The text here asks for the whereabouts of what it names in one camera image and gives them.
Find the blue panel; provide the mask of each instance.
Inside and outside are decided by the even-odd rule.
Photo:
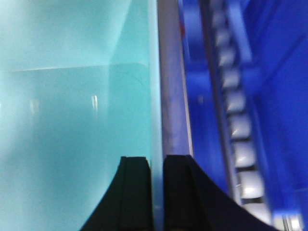
[[[304,191],[308,193],[307,57],[305,39],[255,98],[269,168],[276,170],[273,176],[278,175],[278,181],[273,180],[270,187],[276,185],[281,191],[271,198],[283,200],[284,208],[300,206],[303,213],[308,209],[308,202],[301,200]],[[295,200],[294,191],[301,191]]]
[[[207,71],[187,74],[187,93],[194,159],[216,185],[227,193],[226,172]]]

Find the roller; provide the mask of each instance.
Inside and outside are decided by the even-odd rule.
[[[237,68],[223,69],[221,82],[223,89],[237,88],[240,84],[241,73]]]
[[[218,65],[232,66],[235,61],[236,51],[233,46],[220,47],[218,49]]]
[[[230,43],[231,34],[230,31],[225,28],[218,28],[215,32],[215,45],[218,47],[227,46]]]
[[[225,26],[226,22],[227,22],[227,18],[225,16],[225,13],[222,10],[213,11],[213,16],[212,16],[212,27],[213,28],[219,28],[219,27]]]
[[[250,167],[256,163],[256,152],[250,141],[233,143],[235,167]]]
[[[226,92],[226,110],[228,114],[242,112],[245,108],[246,97],[242,90]]]
[[[251,122],[247,114],[231,115],[229,117],[231,138],[247,139],[251,134]]]
[[[243,199],[259,198],[264,196],[264,183],[257,171],[243,171],[238,173]]]

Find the blue surface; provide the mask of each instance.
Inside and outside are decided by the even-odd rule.
[[[308,226],[308,2],[248,4],[245,22],[258,66],[245,75],[265,158],[274,213],[300,211]]]
[[[196,22],[199,8],[195,0],[180,2],[183,23],[189,27],[183,43],[195,159],[223,188],[221,151],[214,142],[217,128],[211,125],[215,123],[211,88],[203,66],[206,60],[201,54],[204,50],[196,49],[203,45]],[[243,84],[267,200],[274,214],[301,212],[307,227],[308,1],[250,0],[241,4],[253,58],[241,63]],[[236,23],[232,27],[242,30]]]
[[[193,157],[215,184],[227,193],[226,172],[205,59],[199,2],[181,0],[179,3],[181,23],[185,26],[183,48]]]

